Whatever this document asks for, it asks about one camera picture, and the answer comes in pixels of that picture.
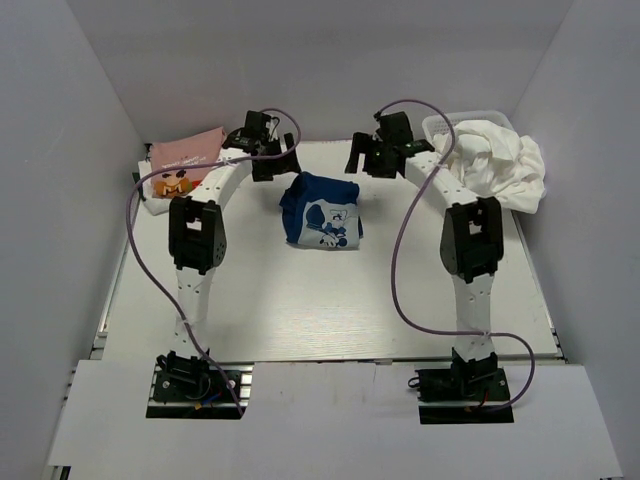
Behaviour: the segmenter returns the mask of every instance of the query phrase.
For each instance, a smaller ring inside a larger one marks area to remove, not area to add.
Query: cartoon character print
[[[330,248],[347,246],[346,210],[330,210],[330,219],[326,220],[320,205],[313,205],[307,211],[307,228],[324,233],[320,245]]]
[[[156,195],[161,198],[173,198],[192,191],[193,184],[186,174],[186,170],[163,173],[162,180],[157,180],[153,186]]]

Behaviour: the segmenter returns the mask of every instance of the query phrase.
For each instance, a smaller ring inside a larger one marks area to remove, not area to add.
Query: white cloth
[[[138,162],[138,171],[140,172],[140,178],[151,173],[151,162],[143,160]],[[169,211],[170,198],[157,198],[153,196],[153,185],[151,179],[145,181],[142,184],[142,193],[144,195],[144,201],[142,202],[151,215],[158,215]]]
[[[535,213],[545,194],[538,144],[488,120],[465,120],[454,128],[456,147],[447,161],[451,173],[481,197],[495,196],[505,208]],[[449,134],[433,138],[440,154],[450,142]]]

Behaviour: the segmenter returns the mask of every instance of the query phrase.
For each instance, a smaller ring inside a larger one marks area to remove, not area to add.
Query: pink cloth
[[[166,167],[215,162],[225,137],[220,127],[175,142],[154,143],[150,150],[151,170],[155,172]],[[195,168],[153,177],[154,195],[160,198],[185,195],[197,187],[209,171],[210,168]]]

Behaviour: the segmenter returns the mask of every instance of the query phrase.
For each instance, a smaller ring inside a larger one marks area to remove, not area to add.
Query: white table
[[[390,294],[390,257],[416,189],[406,180],[345,175],[350,142],[303,143],[303,169],[361,187],[364,238],[358,251],[319,251],[285,243],[278,202],[292,175],[247,179],[224,212],[227,256],[212,287],[208,335],[223,362],[443,358],[452,339],[416,332],[397,316]],[[538,356],[557,348],[547,309],[510,212],[504,212],[504,259],[492,291],[494,331],[527,339]],[[453,285],[439,257],[442,217],[427,202],[416,208],[399,257],[399,295],[417,323],[455,328]],[[135,235],[151,270],[174,293],[167,246],[168,215],[140,206]],[[127,254],[108,315],[104,359],[155,358],[171,346],[175,312]],[[509,339],[498,355],[520,356]]]
[[[146,419],[153,360],[80,362],[49,458],[70,480],[621,475],[584,367],[543,366],[512,424],[420,425],[411,364],[269,363],[241,421]],[[506,367],[516,391],[528,367]]]

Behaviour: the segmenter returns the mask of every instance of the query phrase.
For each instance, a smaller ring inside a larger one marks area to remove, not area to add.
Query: gray wall
[[[371,129],[406,96],[510,114],[571,5],[68,1],[145,141],[233,128],[268,106],[290,110],[307,139]]]
[[[0,2],[0,477],[39,479],[140,138],[63,0]]]
[[[640,479],[640,3],[576,0],[513,115],[548,196],[524,227],[562,345]]]

